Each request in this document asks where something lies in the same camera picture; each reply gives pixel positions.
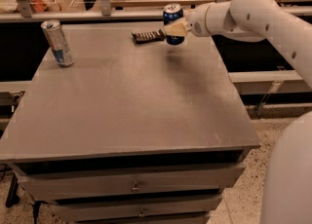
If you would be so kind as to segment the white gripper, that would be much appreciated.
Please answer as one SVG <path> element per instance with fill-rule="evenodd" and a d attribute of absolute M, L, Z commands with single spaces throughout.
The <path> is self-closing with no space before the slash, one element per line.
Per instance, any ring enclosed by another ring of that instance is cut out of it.
<path fill-rule="evenodd" d="M 210 4 L 203 4 L 194 9 L 184 9 L 183 15 L 186 18 L 175 20 L 164 26 L 164 31 L 168 36 L 186 37 L 190 31 L 196 37 L 210 37 L 206 26 L 206 15 Z"/>

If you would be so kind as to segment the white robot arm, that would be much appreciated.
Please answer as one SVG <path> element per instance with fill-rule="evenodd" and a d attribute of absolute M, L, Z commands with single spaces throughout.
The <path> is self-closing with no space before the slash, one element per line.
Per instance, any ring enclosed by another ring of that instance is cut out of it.
<path fill-rule="evenodd" d="M 312 87 L 312 25 L 275 0 L 203 4 L 165 26 L 170 36 L 222 35 L 254 42 L 266 39 Z M 312 113 L 293 121 L 271 153 L 260 224 L 312 224 Z"/>

